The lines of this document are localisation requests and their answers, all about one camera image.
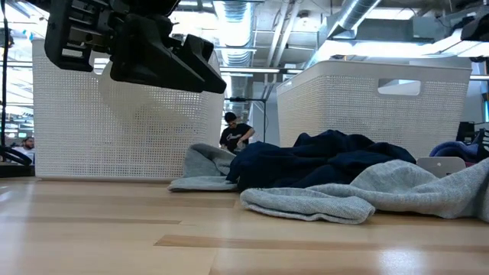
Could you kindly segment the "navy blue garment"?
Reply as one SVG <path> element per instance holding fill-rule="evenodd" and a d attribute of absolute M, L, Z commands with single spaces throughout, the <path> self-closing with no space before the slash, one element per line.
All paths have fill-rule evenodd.
<path fill-rule="evenodd" d="M 226 179 L 241 192 L 349 184 L 368 167 L 392 160 L 416 162 L 402 147 L 374 142 L 361 134 L 327 130 L 313 137 L 302 133 L 292 147 L 250 144 L 233 159 Z"/>

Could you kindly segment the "light grey garment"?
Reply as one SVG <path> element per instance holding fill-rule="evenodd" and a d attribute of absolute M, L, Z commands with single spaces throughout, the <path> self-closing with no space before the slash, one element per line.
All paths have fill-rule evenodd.
<path fill-rule="evenodd" d="M 183 176 L 173 180 L 167 189 L 172 193 L 235 191 L 237 185 L 226 179 L 235 155 L 208 144 L 191 145 L 184 158 Z"/>

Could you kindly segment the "blue sock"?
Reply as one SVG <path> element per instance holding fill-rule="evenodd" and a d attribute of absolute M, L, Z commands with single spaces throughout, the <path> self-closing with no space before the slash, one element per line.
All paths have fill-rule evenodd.
<path fill-rule="evenodd" d="M 431 157 L 459 157 L 464 162 L 478 162 L 478 146 L 476 144 L 467 145 L 460 141 L 448 141 L 437 145 L 430 152 Z"/>

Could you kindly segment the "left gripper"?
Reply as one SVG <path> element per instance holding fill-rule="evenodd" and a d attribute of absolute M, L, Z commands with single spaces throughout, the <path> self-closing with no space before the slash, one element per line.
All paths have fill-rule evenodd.
<path fill-rule="evenodd" d="M 93 71 L 93 51 L 111 53 L 119 82 L 201 92 L 204 79 L 164 46 L 155 21 L 127 14 L 127 0 L 50 0 L 44 50 L 63 70 Z"/>

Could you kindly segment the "white paper label tag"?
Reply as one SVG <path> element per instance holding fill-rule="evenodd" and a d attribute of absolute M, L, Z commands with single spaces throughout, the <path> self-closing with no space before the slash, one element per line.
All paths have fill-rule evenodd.
<path fill-rule="evenodd" d="M 416 164 L 438 178 L 443 178 L 466 168 L 465 162 L 459 157 L 422 157 L 417 160 Z"/>

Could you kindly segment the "grey sock pair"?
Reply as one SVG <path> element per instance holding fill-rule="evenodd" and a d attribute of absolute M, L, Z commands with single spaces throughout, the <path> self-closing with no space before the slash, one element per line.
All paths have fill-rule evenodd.
<path fill-rule="evenodd" d="M 348 185 L 247 189 L 240 200 L 254 212 L 307 222 L 358 225 L 380 210 L 489 223 L 489 159 L 443 178 L 392 160 L 368 167 Z"/>

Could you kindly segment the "person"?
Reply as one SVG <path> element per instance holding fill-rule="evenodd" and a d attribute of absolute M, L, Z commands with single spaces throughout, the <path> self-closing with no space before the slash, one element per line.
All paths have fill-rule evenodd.
<path fill-rule="evenodd" d="M 35 161 L 35 147 L 33 137 L 26 137 L 21 142 L 20 146 L 13 147 L 13 149 L 30 158 L 32 162 Z"/>
<path fill-rule="evenodd" d="M 233 112 L 226 112 L 224 116 L 227 127 L 222 131 L 219 139 L 221 149 L 236 154 L 249 144 L 249 139 L 255 130 L 246 123 L 241 123 Z"/>

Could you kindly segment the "silver ceiling air duct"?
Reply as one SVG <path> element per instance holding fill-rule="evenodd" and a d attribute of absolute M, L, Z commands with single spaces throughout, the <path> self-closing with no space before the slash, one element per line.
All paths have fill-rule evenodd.
<path fill-rule="evenodd" d="M 381 2 L 382 0 L 344 0 L 341 9 L 322 22 L 316 35 L 318 48 L 304 67 L 308 68 L 319 61 L 327 40 L 353 40 L 360 24 Z"/>
<path fill-rule="evenodd" d="M 223 63 L 226 66 L 250 66 L 253 27 L 253 4 L 250 2 L 214 1 L 214 8 L 219 20 L 221 45 L 237 47 L 237 50 L 222 51 Z"/>

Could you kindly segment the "navy striped sock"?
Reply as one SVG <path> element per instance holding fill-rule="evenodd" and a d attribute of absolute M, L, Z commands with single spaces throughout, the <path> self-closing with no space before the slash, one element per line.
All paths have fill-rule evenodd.
<path fill-rule="evenodd" d="M 480 162 L 489 158 L 489 130 L 480 128 L 474 143 L 477 145 L 476 160 Z"/>

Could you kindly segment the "black stand frame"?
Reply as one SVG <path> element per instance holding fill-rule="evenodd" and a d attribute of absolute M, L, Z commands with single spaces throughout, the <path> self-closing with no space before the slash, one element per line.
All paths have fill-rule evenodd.
<path fill-rule="evenodd" d="M 231 98 L 224 98 L 225 101 L 229 102 L 260 102 L 261 103 L 261 108 L 262 108 L 262 113 L 263 113 L 263 134 L 262 134 L 262 142 L 266 142 L 266 133 L 267 133 L 267 123 L 268 123 L 268 118 L 267 118 L 267 100 L 266 99 L 252 99 L 252 98 L 243 98 L 243 97 L 231 97 Z"/>

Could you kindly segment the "white plastic storage bin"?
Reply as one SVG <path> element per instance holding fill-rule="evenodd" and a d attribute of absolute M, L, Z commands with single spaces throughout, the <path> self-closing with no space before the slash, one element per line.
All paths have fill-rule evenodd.
<path fill-rule="evenodd" d="M 276 88 L 280 145 L 337 130 L 426 157 L 456 138 L 470 76 L 461 67 L 319 62 Z"/>
<path fill-rule="evenodd" d="M 111 63 L 100 74 L 62 70 L 44 41 L 34 40 L 35 173 L 43 180 L 179 178 L 188 147 L 219 142 L 224 96 L 116 82 Z"/>

